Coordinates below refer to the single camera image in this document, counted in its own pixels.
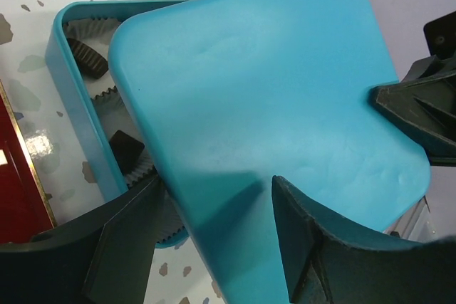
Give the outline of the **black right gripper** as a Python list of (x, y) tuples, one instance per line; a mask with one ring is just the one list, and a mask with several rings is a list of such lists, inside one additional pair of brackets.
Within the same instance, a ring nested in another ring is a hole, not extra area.
[(414, 62), (399, 83), (371, 88), (368, 102), (418, 143), (432, 166), (454, 167), (456, 12), (426, 23), (423, 32), (438, 58)]

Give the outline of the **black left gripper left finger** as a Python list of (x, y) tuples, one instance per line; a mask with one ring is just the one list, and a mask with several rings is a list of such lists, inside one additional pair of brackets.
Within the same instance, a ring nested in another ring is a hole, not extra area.
[(28, 243), (1, 245), (1, 302), (142, 303), (164, 199), (155, 175)]

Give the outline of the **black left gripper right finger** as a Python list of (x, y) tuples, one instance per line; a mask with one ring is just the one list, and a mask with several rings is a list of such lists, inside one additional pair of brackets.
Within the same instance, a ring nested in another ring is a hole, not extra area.
[(455, 238), (420, 243), (374, 231), (281, 176), (271, 195), (291, 303), (455, 302)]

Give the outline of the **dark oval leaf chocolate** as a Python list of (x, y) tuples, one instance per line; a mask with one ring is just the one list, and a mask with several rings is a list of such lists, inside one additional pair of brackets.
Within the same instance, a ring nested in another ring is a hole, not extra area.
[(82, 74), (98, 80), (108, 72), (108, 61), (99, 52), (77, 39), (66, 40)]

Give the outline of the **teal tin lid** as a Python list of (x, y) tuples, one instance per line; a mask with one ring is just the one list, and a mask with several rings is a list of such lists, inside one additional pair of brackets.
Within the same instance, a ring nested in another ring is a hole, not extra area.
[(428, 190), (367, 101), (397, 81), (369, 0), (184, 1), (124, 21), (108, 62), (227, 303), (289, 299), (273, 176), (380, 232)]

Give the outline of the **teal tin box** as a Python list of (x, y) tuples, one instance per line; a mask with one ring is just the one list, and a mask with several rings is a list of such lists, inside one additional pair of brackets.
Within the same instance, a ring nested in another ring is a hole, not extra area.
[(115, 166), (113, 152), (67, 43), (63, 25), (81, 19), (117, 19), (121, 24), (132, 16), (175, 3), (174, 0), (82, 1), (67, 5), (54, 19), (46, 64), (106, 203), (130, 189)]

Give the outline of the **dark round chocolate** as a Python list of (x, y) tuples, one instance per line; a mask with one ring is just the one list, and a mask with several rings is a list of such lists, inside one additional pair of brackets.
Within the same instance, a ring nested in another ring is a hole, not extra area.
[(144, 144), (127, 133), (117, 130), (109, 140), (110, 148), (122, 175), (131, 173), (145, 149)]

